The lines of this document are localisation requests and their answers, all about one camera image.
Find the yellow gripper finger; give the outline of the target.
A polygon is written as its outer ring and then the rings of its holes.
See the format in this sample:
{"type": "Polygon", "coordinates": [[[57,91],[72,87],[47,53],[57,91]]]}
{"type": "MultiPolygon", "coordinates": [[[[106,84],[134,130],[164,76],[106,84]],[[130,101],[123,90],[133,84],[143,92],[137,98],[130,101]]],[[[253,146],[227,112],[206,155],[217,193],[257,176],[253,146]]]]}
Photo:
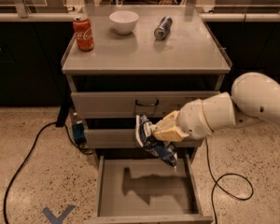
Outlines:
{"type": "Polygon", "coordinates": [[[153,136],[157,140],[167,142],[181,142],[189,135],[187,133],[184,133],[179,127],[173,126],[166,129],[156,129],[153,132],[153,136]]]}
{"type": "Polygon", "coordinates": [[[170,127],[173,127],[176,125],[176,118],[178,116],[179,112],[177,110],[172,111],[167,116],[165,116],[163,119],[159,120],[156,123],[156,126],[159,129],[167,129],[170,127]]]}

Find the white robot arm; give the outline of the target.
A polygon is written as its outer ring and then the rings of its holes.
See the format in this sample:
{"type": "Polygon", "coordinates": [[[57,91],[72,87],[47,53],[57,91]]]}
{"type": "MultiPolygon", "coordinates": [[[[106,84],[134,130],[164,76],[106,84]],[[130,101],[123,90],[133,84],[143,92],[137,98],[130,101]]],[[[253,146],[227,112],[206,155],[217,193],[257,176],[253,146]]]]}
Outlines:
{"type": "Polygon", "coordinates": [[[197,99],[159,121],[153,135],[162,141],[199,140],[223,128],[260,121],[280,127],[280,84],[261,73],[236,78],[230,92],[197,99]]]}

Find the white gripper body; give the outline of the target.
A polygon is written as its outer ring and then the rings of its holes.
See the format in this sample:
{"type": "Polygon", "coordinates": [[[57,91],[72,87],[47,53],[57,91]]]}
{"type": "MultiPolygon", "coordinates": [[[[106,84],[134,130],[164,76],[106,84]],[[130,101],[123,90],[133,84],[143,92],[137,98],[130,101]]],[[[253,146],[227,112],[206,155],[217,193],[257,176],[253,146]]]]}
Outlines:
{"type": "Polygon", "coordinates": [[[227,92],[185,104],[178,113],[177,126],[191,139],[202,139],[214,131],[233,127],[235,111],[227,92]]]}

